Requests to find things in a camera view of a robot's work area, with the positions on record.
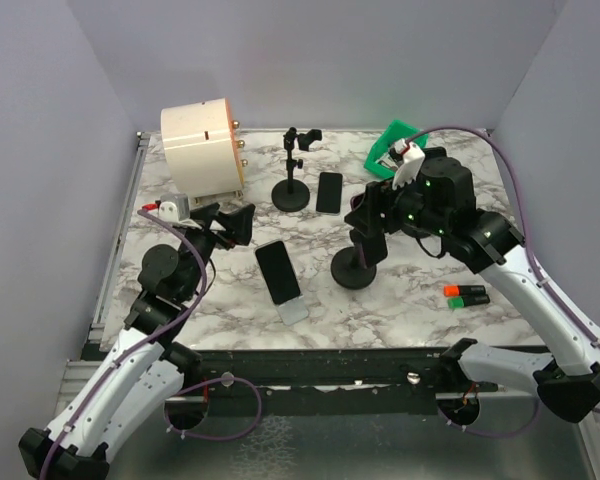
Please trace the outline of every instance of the green marker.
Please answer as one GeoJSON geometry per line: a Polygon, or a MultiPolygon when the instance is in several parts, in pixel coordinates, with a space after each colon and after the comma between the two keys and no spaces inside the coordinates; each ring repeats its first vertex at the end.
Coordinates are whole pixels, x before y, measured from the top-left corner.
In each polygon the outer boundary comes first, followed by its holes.
{"type": "Polygon", "coordinates": [[[464,295],[462,297],[453,297],[447,300],[449,308],[473,307],[474,305],[486,305],[490,303],[489,295],[464,295]]]}

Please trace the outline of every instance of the gray floor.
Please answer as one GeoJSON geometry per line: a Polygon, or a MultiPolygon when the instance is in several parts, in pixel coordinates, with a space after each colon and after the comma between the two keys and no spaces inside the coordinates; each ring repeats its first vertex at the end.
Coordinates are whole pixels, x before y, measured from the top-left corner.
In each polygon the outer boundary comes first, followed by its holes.
{"type": "MultiPolygon", "coordinates": [[[[526,398],[484,399],[476,427],[511,431],[528,421],[526,398]]],[[[221,435],[246,418],[205,420],[221,435]]],[[[439,417],[404,414],[267,417],[245,439],[203,442],[165,433],[156,412],[125,444],[111,480],[594,480],[579,428],[547,410],[510,440],[471,437],[439,417]]]]}

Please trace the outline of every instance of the green basket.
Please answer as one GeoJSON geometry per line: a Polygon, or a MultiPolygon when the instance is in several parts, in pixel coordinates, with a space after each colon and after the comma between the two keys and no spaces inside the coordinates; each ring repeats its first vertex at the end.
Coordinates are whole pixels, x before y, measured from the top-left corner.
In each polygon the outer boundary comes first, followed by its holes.
{"type": "MultiPolygon", "coordinates": [[[[379,165],[376,163],[380,157],[382,157],[385,153],[389,151],[389,147],[396,141],[401,138],[410,137],[418,133],[418,130],[411,125],[407,125],[400,120],[394,120],[389,125],[389,128],[385,130],[385,132],[380,135],[380,138],[373,144],[371,150],[369,151],[369,156],[367,156],[367,160],[364,162],[364,168],[369,170],[371,173],[379,176],[383,180],[387,178],[393,177],[393,170],[379,165]]],[[[416,138],[414,142],[420,147],[424,148],[427,145],[428,134],[422,135],[419,138],[416,138]]]]}

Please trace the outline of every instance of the marble surface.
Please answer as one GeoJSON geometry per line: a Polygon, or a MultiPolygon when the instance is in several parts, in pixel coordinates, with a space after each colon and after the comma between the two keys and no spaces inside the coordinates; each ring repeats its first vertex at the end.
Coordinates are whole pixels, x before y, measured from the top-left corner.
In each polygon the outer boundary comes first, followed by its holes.
{"type": "MultiPolygon", "coordinates": [[[[374,177],[363,163],[379,133],[325,132],[312,151],[296,155],[305,167],[296,178],[311,190],[311,202],[298,213],[283,214],[271,203],[273,186],[285,177],[282,131],[254,131],[240,135],[246,142],[244,198],[220,198],[225,208],[245,202],[256,205],[253,240],[248,247],[216,251],[218,269],[213,288],[177,340],[196,349],[303,349],[355,347],[444,346],[462,337],[492,345],[541,344],[532,328],[494,289],[489,305],[451,311],[442,296],[447,284],[484,283],[450,257],[426,256],[416,242],[398,233],[388,237],[389,258],[378,266],[378,276],[357,292],[339,287],[331,278],[333,255],[350,245],[343,216],[350,197],[364,190],[374,177]],[[318,175],[337,171],[344,175],[340,216],[315,211],[318,175]],[[281,239],[294,265],[310,317],[291,326],[280,320],[257,266],[254,248],[281,239]]],[[[478,205],[510,215],[491,149],[464,133],[433,134],[428,146],[443,145],[450,156],[468,166],[474,175],[478,205]]],[[[151,138],[135,199],[134,212],[165,192],[175,192],[159,134],[151,138]]],[[[177,246],[168,233],[132,215],[113,300],[106,313],[102,346],[108,349],[123,325],[138,293],[136,277],[142,256],[156,243],[177,246]]],[[[433,251],[436,239],[425,245],[433,251]]]]}

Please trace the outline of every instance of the gray wall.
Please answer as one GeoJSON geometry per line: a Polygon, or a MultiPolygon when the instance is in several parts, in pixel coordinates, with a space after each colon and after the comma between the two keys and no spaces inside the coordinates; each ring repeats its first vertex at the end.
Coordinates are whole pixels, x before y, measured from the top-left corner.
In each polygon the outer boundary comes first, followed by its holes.
{"type": "Polygon", "coordinates": [[[538,258],[600,324],[600,0],[567,3],[496,137],[521,177],[538,258]]]}
{"type": "Polygon", "coordinates": [[[249,127],[494,127],[564,0],[69,0],[132,119],[227,96],[249,127]]]}
{"type": "Polygon", "coordinates": [[[66,4],[0,2],[0,480],[86,336],[134,137],[66,4]]]}

